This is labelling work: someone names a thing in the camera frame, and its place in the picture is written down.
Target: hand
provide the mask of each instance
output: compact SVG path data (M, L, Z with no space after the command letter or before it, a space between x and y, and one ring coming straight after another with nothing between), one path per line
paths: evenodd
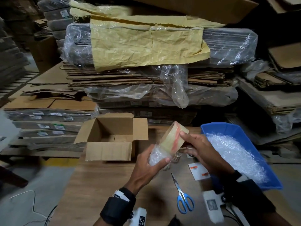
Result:
M188 148L184 152L194 155L209 171L209 173L213 173L218 176L221 176L225 173L234 173L235 170L214 149L205 135L187 134L181 131L180 136L183 140L185 140L187 143L192 144L195 148Z
M170 158L164 158L154 166L149 165L148 159L154 146L154 144L151 144L144 152L137 156L132 175L129 181L124 185L124 187L134 195L137 195L139 190L147 185L153 177L170 162Z

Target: left hand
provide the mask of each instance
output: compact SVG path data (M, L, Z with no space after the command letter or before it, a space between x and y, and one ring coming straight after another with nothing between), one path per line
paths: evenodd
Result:
M144 152L137 156L132 175L129 181L124 185L124 187L134 195L137 195L141 188L147 185L153 177L170 162L170 158L164 158L154 166L149 165L148 159L154 146L154 144L151 144Z

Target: blue plastic bin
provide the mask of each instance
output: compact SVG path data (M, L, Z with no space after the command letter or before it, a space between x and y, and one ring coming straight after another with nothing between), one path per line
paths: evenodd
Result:
M260 155L254 147L250 139L246 136L244 131L239 125L229 124L225 122L212 122L209 124L201 125L202 134L223 134L235 138L246 151L254 155L255 160L265 169L268 181L259 185L261 190L282 190L283 186L275 173L265 162L264 158Z

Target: tape roll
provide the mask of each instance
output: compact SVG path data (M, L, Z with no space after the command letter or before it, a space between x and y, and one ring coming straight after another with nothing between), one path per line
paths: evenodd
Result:
M160 140L160 147L170 152L171 155L175 154L184 143L184 140L180 137L180 131L189 133L188 129L175 121Z

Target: right hand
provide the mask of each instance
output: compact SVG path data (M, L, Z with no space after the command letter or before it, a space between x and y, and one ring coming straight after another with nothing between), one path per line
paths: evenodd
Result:
M187 148L184 152L194 155L209 173L222 176L235 172L233 167L214 149L205 135L187 134L181 131L180 137L195 148Z

